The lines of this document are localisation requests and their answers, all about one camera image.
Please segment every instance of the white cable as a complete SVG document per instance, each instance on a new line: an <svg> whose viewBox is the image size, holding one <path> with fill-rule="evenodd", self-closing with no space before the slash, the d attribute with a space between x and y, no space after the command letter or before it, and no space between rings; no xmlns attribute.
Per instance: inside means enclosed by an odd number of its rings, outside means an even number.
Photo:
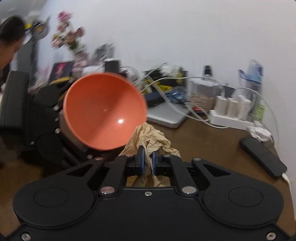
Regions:
<svg viewBox="0 0 296 241"><path fill-rule="evenodd" d="M290 191L291 191L291 182L290 182L288 176L285 173L283 173L281 176L288 183L288 186L289 186Z"/></svg>
<svg viewBox="0 0 296 241"><path fill-rule="evenodd" d="M146 74L145 76L143 76L143 78L139 78L137 81L135 81L134 86L137 86L137 85L141 84L141 82L142 82L142 81L143 81L148 75L150 75L151 73L153 73L155 70L160 69L164 64L166 64L166 63L163 63L163 64L161 64L159 67L150 70L150 71L148 72L148 74Z"/></svg>
<svg viewBox="0 0 296 241"><path fill-rule="evenodd" d="M148 87L150 87L151 85L153 85L156 89L157 89L157 91L161 94L161 96L166 100L166 102L168 102L168 104L175 110L175 111L177 111L178 113L180 113L180 114L183 114L183 115L185 115L186 117L188 117L188 118L191 118L191 119L194 119L194 120L197 120L196 118L194 118L194 117L192 117L192 116L189 116L189 115L186 115L186 114L184 114L183 112L181 112L181 111L179 111L177 108L175 108L175 106L171 103L171 101L167 98L167 96L160 90L160 88L159 88L159 86L158 85L156 85L155 83L156 82L158 82L158 81L161 81L161 80L165 80L165 79L167 79L167 80L178 80L178 79L210 79L210 80L215 80L215 78L212 78L212 77L182 77L182 78L177 78L177 77L165 77L165 78L161 78L161 79L158 79L158 80L155 80L155 81L153 81L152 83L150 83L148 86L146 86L144 89L142 89L141 91L140 91L140 93L142 93L144 90L146 90ZM276 134L277 134L277 147L279 147L279 129L278 129L278 124L277 124L277 121L276 121L276 117L275 117L275 114L273 113L273 111L272 111L272 109L270 108L270 106L267 104L267 102L265 101L265 99L263 98L263 96L261 95L261 94L259 94L257 91L255 91L255 90L252 90L252 89L250 89L250 88L246 88L246 87L239 87L239 88L236 88L236 90L235 91L237 91L238 89L245 89L245 90L249 90L249 91L251 91L251 92L253 92L253 93L255 93L256 95L258 95L264 102L265 102L265 104L266 104L266 106L268 107L268 109L271 111L271 114L272 114L272 116L273 116L273 119L274 119L274 121L275 121L275 124L276 124ZM255 100L254 100L254 98L253 98L253 104L251 104L251 108L250 108L250 110L253 108L253 106L254 106L254 104L255 104ZM198 118L198 119L200 119L201 121L203 121L204 123L206 123L207 125L209 125L209 126L211 126L211 127L214 127L214 128L218 128L218 129L225 129L225 128L228 128L228 127L219 127L219 126L214 126L214 125L212 125L212 124L209 124L207 121L205 121L204 119L202 119L199 115L197 115L195 112L194 112L194 115Z"/></svg>
<svg viewBox="0 0 296 241"><path fill-rule="evenodd" d="M159 80L153 81L152 83L150 83L149 85L147 85L144 89L142 89L140 91L140 93L142 93L144 90L146 90L148 87L150 87L151 85L155 84L158 81L161 80L183 80L183 79L208 79L208 80L215 80L215 78L213 77L182 77L182 78L177 78L177 77L165 77L165 78L161 78Z"/></svg>
<svg viewBox="0 0 296 241"><path fill-rule="evenodd" d="M163 78L163 79L186 79L186 78L196 78L196 77L184 77L184 78ZM188 117L188 118L190 118L190 119L193 119L193 120L196 120L196 121L202 121L202 122L204 122L204 123L206 123L207 125L209 125L209 126L211 126L211 127L214 127L214 128L218 128L218 129L226 129L226 128L228 128L228 127L219 127L219 126L214 126L214 125L212 125L212 124L209 124L207 121L205 121L203 118L201 118L197 113L195 113L195 111L191 108L191 107L189 107L188 105L185 105L186 107L187 107L187 109L193 114L193 115L195 115L197 118L194 118L194 117L192 117L192 116L190 116L190 115L187 115L187 114L185 114L184 112L182 112L182 111L180 111L180 110L178 110L172 103L171 103L171 101L169 100L169 98L161 91L161 89L159 88L159 86L157 85L157 84L155 84L157 81L160 81L161 79L159 79L159 80L156 80L156 81L154 81L154 82L152 82L151 83L151 85L153 85L154 86L154 88L156 88L157 89L157 91L159 92L159 94L165 99L165 101L168 103L168 105L171 107L171 108L173 108L176 112L178 112L178 113L180 113L180 114L182 114L182 115L184 115L184 116L186 116L186 117ZM207 115L207 118L208 118L208 121L210 120L210 116L209 116L209 114L204 110L204 109L202 109L200 106L198 106L198 105L196 105L198 108L200 108L201 110L202 110L202 112L204 112L206 115Z"/></svg>
<svg viewBox="0 0 296 241"><path fill-rule="evenodd" d="M148 75L148 76L146 76L148 79L150 79L152 82L153 82L153 79ZM157 89L157 91L161 94L161 96L164 98L164 100L169 104L169 106L172 108L172 109L174 109L175 111L177 111L178 113L180 113L180 114L183 114L184 116L186 116L186 117L189 117L189 115L186 115L186 114L184 114L182 111L180 111L180 110L178 110L173 104L172 104L172 102L170 101L170 99L161 91L161 89L159 88L159 86L157 85L157 87L156 87L156 89ZM203 109L203 108L201 108L200 106L198 106L198 105L196 105L196 104L193 104L193 105L195 105L196 107L198 107L198 108L200 108L201 109L201 111L207 116L207 119L206 120L204 120L204 119L202 119L203 121L210 121L210 115ZM187 109L189 110L189 111L191 111L192 110L192 108L190 107L190 106L187 106L186 104L185 104L185 106L187 107ZM194 120L196 120L196 121L202 121L201 119L196 119L196 118L193 118L192 116L190 116L189 118L191 118L191 119L194 119Z"/></svg>

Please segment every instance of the beige cloth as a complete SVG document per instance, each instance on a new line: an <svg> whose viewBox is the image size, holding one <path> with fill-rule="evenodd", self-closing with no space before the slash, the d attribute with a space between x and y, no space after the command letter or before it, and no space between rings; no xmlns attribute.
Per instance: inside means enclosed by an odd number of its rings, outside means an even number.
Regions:
<svg viewBox="0 0 296 241"><path fill-rule="evenodd" d="M137 177L134 181L134 187L166 187L170 186L170 180L168 177L152 175L152 159L150 155L152 152L158 149L163 149L165 152L171 155L179 156L178 150L171 148L171 142L165 138L164 134L159 130L156 130L148 123L143 123L138 126L131 139L125 146L124 150L120 153L120 156L126 154L137 154L139 146L145 148L145 168L144 175Z"/></svg>

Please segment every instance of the silver laptop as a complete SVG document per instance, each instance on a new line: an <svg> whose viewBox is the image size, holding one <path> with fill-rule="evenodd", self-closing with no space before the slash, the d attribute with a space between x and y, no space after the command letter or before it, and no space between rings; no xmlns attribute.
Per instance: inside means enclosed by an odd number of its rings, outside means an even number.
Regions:
<svg viewBox="0 0 296 241"><path fill-rule="evenodd" d="M182 104L173 104L178 110L184 114L190 111ZM148 108L147 121L166 126L168 128L178 128L187 117L176 112L167 102L161 103L154 107Z"/></svg>

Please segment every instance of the person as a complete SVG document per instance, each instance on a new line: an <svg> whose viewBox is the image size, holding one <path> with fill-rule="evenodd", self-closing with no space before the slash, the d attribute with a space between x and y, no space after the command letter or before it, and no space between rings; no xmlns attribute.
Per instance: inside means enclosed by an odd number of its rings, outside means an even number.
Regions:
<svg viewBox="0 0 296 241"><path fill-rule="evenodd" d="M24 39L25 24L19 17L12 16L0 25L0 79L3 69L13 60Z"/></svg>

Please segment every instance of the white wall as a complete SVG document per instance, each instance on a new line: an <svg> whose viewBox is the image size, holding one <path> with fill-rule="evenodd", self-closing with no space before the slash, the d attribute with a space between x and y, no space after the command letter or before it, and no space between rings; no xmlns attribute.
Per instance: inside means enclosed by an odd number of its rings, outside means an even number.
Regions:
<svg viewBox="0 0 296 241"><path fill-rule="evenodd" d="M11 15L19 15L30 23L33 18L29 16L38 16L45 2L46 0L0 0L0 22Z"/></svg>
<svg viewBox="0 0 296 241"><path fill-rule="evenodd" d="M199 75L211 64L221 83L237 87L237 70L246 70L252 58L259 61L264 97L278 121L278 152L296 200L294 0L48 0L41 19L51 15L50 35L62 10L74 14L74 27L85 27L83 41L90 52L112 42L115 56L140 71L169 62ZM50 39L40 42L40 68L71 58L65 48L52 50ZM275 135L268 112L265 122Z"/></svg>

